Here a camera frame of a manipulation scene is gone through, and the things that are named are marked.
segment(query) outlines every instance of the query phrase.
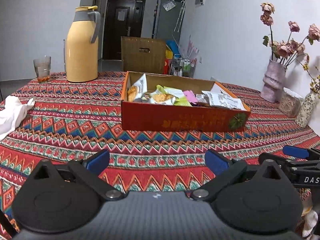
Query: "vase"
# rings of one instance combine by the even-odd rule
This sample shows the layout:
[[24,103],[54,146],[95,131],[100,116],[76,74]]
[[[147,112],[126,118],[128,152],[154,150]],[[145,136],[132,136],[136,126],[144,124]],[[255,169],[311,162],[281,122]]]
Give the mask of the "vase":
[[263,82],[265,83],[261,91],[260,97],[270,103],[274,103],[277,99],[278,91],[283,89],[285,77],[284,66],[280,62],[269,61]]
[[304,99],[300,111],[295,119],[295,122],[298,126],[305,128],[310,120],[312,111],[315,109],[316,106],[316,96],[317,93],[310,90],[310,93],[306,95]]

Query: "biscuit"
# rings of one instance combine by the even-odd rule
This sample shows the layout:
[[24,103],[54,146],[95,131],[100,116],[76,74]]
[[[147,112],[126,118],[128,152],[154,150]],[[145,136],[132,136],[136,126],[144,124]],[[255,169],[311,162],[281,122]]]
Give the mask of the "biscuit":
[[169,95],[169,94],[155,94],[152,96],[152,98],[154,99],[154,101],[156,101],[157,103],[163,103],[171,98],[173,98],[173,95]]
[[132,86],[129,88],[127,96],[128,96],[128,102],[133,102],[138,94],[138,87]]

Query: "refrigerator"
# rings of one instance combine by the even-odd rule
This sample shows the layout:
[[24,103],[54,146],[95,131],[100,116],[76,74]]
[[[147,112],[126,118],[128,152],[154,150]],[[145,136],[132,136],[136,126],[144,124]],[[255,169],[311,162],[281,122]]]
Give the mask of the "refrigerator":
[[178,26],[175,32],[174,32],[174,29],[177,24],[177,20],[180,14],[180,9],[183,3],[175,2],[176,6],[171,10],[166,11],[166,9],[164,8],[164,5],[166,5],[169,2],[170,0],[158,0],[156,10],[155,10],[152,38],[161,39],[163,41],[168,41],[168,40],[172,41],[175,39],[175,41],[179,43],[181,27],[179,32],[178,32],[178,28],[179,28],[180,20],[178,22]]

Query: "table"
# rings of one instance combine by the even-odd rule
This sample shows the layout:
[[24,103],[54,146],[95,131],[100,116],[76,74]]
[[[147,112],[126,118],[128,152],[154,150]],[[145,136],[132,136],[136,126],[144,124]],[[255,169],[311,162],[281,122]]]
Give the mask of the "table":
[[[320,137],[310,128],[298,127],[276,104],[245,87],[223,84],[251,107],[244,132],[140,132],[121,128],[125,73],[104,72],[86,83],[70,83],[65,73],[51,78],[46,84],[32,80],[13,93],[22,103],[34,98],[36,104],[20,127],[0,142],[1,209],[12,223],[12,201],[43,158],[66,163],[107,148],[110,166],[101,179],[123,191],[172,191],[196,189],[214,177],[204,165],[207,149],[256,164],[262,152],[282,155],[286,144],[320,148]],[[8,238],[2,227],[0,234]]]

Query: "screw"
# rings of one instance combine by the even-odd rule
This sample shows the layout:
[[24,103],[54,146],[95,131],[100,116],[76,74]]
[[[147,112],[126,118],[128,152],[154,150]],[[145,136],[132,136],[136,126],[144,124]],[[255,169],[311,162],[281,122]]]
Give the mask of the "screw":
[[193,195],[197,198],[203,198],[207,197],[209,195],[209,192],[205,189],[197,189],[193,192]]
[[107,191],[106,197],[108,197],[108,198],[119,198],[119,197],[121,197],[121,192],[116,190],[116,189],[112,189],[112,190]]

